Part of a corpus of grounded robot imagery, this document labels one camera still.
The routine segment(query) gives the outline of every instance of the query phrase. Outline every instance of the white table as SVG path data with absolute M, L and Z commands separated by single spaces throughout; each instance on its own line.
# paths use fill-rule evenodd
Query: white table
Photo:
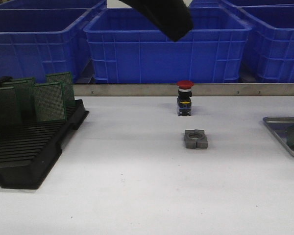
M 294 235 L 294 158 L 262 123 L 294 97 L 82 97 L 38 190 L 0 188 L 0 235 Z M 186 149 L 204 129 L 208 149 Z

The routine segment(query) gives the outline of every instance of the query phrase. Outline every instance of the silver tray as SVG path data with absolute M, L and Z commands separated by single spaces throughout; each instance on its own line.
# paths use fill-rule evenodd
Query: silver tray
M 294 117 L 265 117 L 263 118 L 265 126 L 294 157 L 294 146 L 289 147 L 286 142 L 287 128 L 294 125 Z

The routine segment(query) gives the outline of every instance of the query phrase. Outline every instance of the metal strip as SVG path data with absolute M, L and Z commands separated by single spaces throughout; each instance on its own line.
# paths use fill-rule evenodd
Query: metal strip
M 75 96 L 177 96 L 176 84 L 74 84 Z M 294 96 L 294 83 L 195 84 L 193 96 Z
M 178 91 L 179 92 L 191 92 L 192 89 L 181 89 L 181 88 L 179 88 Z

